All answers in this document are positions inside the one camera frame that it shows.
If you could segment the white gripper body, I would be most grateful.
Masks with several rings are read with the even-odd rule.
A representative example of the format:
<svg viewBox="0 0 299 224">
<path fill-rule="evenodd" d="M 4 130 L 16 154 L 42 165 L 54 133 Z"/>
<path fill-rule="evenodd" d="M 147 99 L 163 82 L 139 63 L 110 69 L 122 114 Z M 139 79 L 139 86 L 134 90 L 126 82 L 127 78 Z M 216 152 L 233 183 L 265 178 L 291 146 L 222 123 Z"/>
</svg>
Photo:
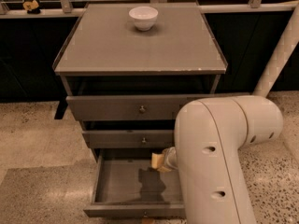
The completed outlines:
<svg viewBox="0 0 299 224">
<path fill-rule="evenodd" d="M 164 166 L 172 170 L 177 170 L 178 161 L 177 161 L 177 152 L 174 147 L 170 147 L 169 152 L 164 155 Z"/>
</svg>

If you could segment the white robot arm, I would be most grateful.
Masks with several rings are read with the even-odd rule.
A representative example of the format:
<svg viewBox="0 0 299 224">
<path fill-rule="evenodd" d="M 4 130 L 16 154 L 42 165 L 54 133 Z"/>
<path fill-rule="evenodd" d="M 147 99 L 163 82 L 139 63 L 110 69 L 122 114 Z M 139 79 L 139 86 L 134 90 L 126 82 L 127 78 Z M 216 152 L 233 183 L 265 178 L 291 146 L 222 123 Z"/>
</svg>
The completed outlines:
<svg viewBox="0 0 299 224">
<path fill-rule="evenodd" d="M 238 150 L 282 131 L 282 114 L 267 94 L 298 44 L 298 21 L 299 5 L 252 95 L 199 99 L 179 110 L 175 145 L 158 168 L 178 169 L 188 224 L 256 224 Z"/>
</svg>

